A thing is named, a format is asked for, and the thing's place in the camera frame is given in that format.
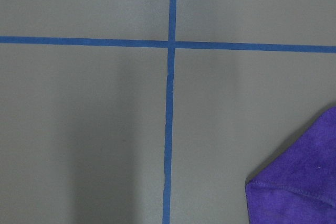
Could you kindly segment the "purple microfiber towel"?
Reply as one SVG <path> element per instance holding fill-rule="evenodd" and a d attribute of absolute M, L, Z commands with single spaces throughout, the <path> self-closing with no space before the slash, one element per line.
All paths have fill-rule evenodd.
<path fill-rule="evenodd" d="M 335 108 L 245 187 L 250 223 L 335 223 Z"/>

